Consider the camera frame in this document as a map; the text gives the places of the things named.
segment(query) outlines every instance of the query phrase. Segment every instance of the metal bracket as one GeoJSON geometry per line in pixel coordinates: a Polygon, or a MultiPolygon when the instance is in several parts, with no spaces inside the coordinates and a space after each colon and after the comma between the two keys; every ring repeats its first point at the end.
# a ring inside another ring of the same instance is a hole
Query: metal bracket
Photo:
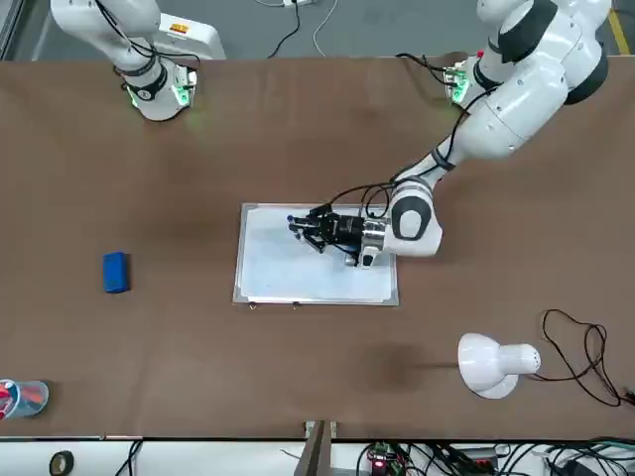
{"type": "Polygon", "coordinates": [[[335,422],[307,421],[309,435],[294,476],[330,476],[330,439],[336,434],[335,422]]]}

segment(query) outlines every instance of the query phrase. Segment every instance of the clear plastic cup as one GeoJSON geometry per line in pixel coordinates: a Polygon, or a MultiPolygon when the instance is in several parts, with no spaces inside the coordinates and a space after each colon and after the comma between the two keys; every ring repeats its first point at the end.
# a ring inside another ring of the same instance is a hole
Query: clear plastic cup
{"type": "Polygon", "coordinates": [[[9,395],[0,402],[0,419],[32,417],[49,401],[49,387],[44,382],[0,380],[0,390],[4,390],[3,395],[9,395]]]}

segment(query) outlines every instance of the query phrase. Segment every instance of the robotic arm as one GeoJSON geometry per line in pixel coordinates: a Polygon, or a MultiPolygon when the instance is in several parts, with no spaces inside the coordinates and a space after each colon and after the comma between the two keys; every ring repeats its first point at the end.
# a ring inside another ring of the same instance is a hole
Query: robotic arm
{"type": "Polygon", "coordinates": [[[113,62],[146,118],[164,121],[191,104],[195,73],[152,46],[161,25],[155,0],[51,0],[51,13],[65,32],[113,62]]]}
{"type": "Polygon", "coordinates": [[[327,204],[306,218],[290,217],[290,229],[319,251],[337,245],[362,267],[379,253],[434,255],[443,235],[433,205],[437,182],[468,157],[506,159],[564,104],[603,84],[608,62],[595,30],[609,8],[610,0],[480,0],[480,18],[498,35],[480,60],[449,76],[462,89],[450,94],[469,117],[390,180],[386,217],[341,216],[327,204]]]}

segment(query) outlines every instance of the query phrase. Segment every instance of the blue block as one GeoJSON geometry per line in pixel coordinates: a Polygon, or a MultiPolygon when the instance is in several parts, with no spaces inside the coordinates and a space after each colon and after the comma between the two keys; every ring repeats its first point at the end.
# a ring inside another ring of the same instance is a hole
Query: blue block
{"type": "Polygon", "coordinates": [[[121,251],[103,255],[103,290],[116,294],[130,291],[128,256],[121,251]]]}

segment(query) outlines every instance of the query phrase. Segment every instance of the white lamp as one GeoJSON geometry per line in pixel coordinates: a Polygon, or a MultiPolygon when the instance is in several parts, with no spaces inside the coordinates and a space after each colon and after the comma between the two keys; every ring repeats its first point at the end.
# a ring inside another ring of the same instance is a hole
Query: white lamp
{"type": "Polygon", "coordinates": [[[481,334],[465,334],[458,343],[458,369],[465,385],[485,399],[507,397],[518,376],[535,374],[540,354],[529,344],[500,345],[481,334]]]}

